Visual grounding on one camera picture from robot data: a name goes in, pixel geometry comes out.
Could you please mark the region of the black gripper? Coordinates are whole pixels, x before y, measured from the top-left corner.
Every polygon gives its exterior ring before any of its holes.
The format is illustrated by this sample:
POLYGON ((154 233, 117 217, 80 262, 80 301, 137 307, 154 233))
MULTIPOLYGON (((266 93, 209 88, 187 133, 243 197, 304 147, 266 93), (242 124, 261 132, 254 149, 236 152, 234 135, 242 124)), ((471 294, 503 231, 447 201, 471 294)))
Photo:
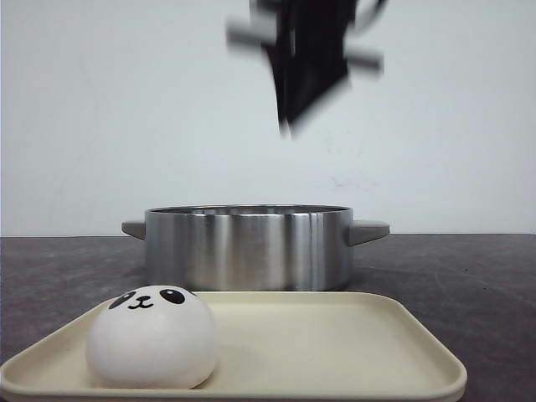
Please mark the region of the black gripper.
POLYGON ((251 1, 250 21, 228 21, 228 44, 260 49, 269 60, 280 133, 291 135, 348 85, 348 68, 378 74, 383 56, 346 50, 346 34, 360 35, 379 20, 384 1, 251 1), (322 77, 299 78, 307 71, 322 77))

